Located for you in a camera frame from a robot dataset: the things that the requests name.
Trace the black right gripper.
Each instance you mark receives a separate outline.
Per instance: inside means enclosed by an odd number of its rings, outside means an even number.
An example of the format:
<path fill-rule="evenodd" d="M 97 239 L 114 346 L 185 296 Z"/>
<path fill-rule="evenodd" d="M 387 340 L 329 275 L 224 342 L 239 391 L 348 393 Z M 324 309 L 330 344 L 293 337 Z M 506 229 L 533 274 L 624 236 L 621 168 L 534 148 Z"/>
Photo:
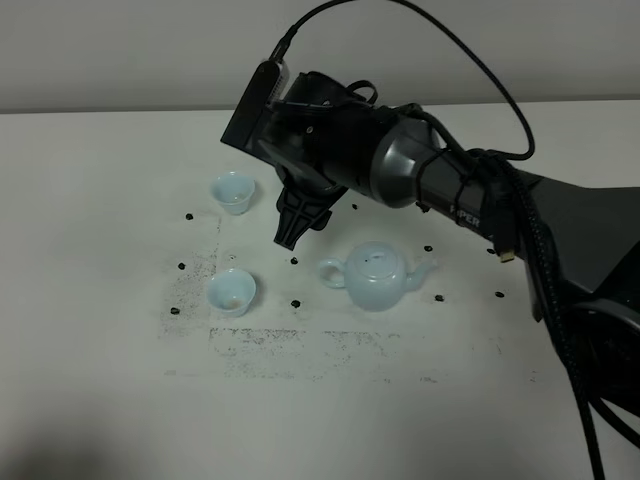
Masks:
<path fill-rule="evenodd" d="M 319 72 L 300 74 L 284 98 L 273 104 L 258 144 L 269 160 L 296 183 L 322 193 L 338 187 L 371 194 L 374 154 L 395 125 L 395 113 Z M 311 195 L 284 186 L 276 202 L 279 222 L 274 242 L 294 249 L 308 231 L 323 230 L 331 208 L 345 194 Z"/>

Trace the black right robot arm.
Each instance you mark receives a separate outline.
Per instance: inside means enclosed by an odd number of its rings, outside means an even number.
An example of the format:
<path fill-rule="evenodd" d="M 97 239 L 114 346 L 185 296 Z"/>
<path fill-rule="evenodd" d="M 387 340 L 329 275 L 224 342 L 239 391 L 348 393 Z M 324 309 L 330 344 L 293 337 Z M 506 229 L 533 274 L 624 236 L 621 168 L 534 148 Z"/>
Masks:
<path fill-rule="evenodd" d="M 255 72 L 224 140 L 273 165 L 283 189 L 276 242 L 326 227 L 354 190 L 391 208 L 435 210 L 524 261 L 535 319 L 569 377 L 593 473 L 604 467 L 593 415 L 631 443 L 615 413 L 639 410 L 639 192 L 589 189 L 524 172 L 515 156 L 462 147 L 415 104 L 377 106 L 364 82 L 309 72 L 281 91 L 283 67 Z"/>

